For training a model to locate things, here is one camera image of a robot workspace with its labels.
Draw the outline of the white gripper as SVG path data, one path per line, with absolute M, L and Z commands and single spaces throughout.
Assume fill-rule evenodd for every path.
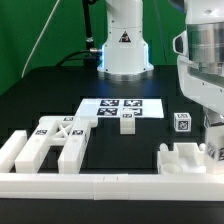
M 204 106 L 204 126 L 224 125 L 224 76 L 202 73 L 197 63 L 181 55 L 177 69 L 182 93 Z

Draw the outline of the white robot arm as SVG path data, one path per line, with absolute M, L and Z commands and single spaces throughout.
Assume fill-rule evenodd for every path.
M 209 126 L 224 125 L 224 0 L 168 0 L 186 14 L 173 39 L 182 93 L 204 107 Z M 143 39 L 143 0 L 106 0 L 108 37 L 99 75 L 134 81 L 153 72 Z

